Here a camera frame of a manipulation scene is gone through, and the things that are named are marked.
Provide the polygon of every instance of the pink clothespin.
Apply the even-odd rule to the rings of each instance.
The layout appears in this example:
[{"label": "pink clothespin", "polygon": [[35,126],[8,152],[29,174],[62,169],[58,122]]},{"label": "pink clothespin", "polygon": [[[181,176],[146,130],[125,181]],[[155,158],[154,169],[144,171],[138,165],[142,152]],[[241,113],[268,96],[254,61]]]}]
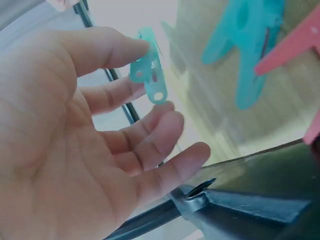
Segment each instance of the pink clothespin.
[{"label": "pink clothespin", "polygon": [[[320,4],[281,43],[266,55],[255,67],[256,74],[263,75],[285,64],[310,48],[320,54]],[[303,137],[310,145],[320,134],[320,110]]]}]

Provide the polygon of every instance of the plastic clothespin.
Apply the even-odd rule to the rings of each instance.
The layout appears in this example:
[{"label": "plastic clothespin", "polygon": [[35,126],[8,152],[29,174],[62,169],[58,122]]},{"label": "plastic clothespin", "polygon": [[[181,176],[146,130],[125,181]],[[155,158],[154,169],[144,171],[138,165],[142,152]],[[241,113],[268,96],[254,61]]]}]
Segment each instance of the plastic clothespin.
[{"label": "plastic clothespin", "polygon": [[206,46],[202,62],[218,61],[236,45],[241,52],[236,105],[251,107],[259,98],[266,76],[254,67],[275,45],[283,22],[285,0],[231,0]]},{"label": "plastic clothespin", "polygon": [[270,72],[312,47],[320,53],[320,4],[259,62],[255,71],[258,75]]},{"label": "plastic clothespin", "polygon": [[312,144],[314,140],[320,135],[320,109],[316,113],[311,125],[307,129],[304,137],[302,138],[305,144]]},{"label": "plastic clothespin", "polygon": [[146,94],[152,103],[163,104],[168,92],[152,28],[142,28],[139,31],[139,38],[148,41],[150,47],[144,57],[131,63],[130,79],[135,83],[144,83]]}]

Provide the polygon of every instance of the small teal clip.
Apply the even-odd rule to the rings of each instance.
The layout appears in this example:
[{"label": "small teal clip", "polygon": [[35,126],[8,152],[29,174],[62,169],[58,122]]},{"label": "small teal clip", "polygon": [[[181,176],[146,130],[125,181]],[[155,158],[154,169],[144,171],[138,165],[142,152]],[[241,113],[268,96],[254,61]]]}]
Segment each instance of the small teal clip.
[{"label": "small teal clip", "polygon": [[275,45],[283,22],[285,0],[230,0],[220,23],[202,55],[202,62],[218,61],[236,45],[240,66],[236,105],[251,107],[261,95],[266,75],[257,76],[254,68]]},{"label": "small teal clip", "polygon": [[149,42],[150,47],[144,57],[131,63],[130,79],[134,83],[144,83],[146,94],[152,103],[163,104],[168,93],[152,28],[142,28],[139,38]]}]

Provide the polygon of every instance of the hand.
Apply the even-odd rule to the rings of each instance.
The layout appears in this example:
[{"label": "hand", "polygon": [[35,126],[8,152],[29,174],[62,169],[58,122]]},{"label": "hand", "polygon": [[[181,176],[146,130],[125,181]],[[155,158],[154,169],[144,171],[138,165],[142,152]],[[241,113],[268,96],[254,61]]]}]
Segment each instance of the hand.
[{"label": "hand", "polygon": [[128,77],[77,89],[77,77],[118,68],[148,43],[106,27],[49,31],[0,61],[0,233],[5,240],[101,240],[133,212],[189,179],[208,159],[197,143],[156,168],[182,134],[172,103],[119,131],[92,115],[143,94]]}]

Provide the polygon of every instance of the black metal rod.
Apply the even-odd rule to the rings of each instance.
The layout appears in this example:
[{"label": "black metal rod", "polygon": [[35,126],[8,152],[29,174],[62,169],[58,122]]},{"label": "black metal rod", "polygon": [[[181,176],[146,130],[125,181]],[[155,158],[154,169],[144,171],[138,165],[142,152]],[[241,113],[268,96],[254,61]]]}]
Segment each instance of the black metal rod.
[{"label": "black metal rod", "polygon": [[[83,1],[81,0],[79,3],[77,3],[76,5],[73,6],[74,11],[80,15],[83,25],[86,28],[91,28],[93,27],[93,24],[91,22],[90,17],[87,14],[87,9],[85,4],[83,3]],[[115,81],[117,79],[119,79],[116,71],[114,69],[104,69],[104,72],[108,78],[108,80],[110,82]],[[125,105],[121,106],[129,123],[132,125],[135,122],[137,122],[140,118],[139,115],[136,111],[136,109],[134,108],[133,104],[131,102],[126,103]]]},{"label": "black metal rod", "polygon": [[131,240],[181,216],[172,200],[126,221],[105,240]]}]

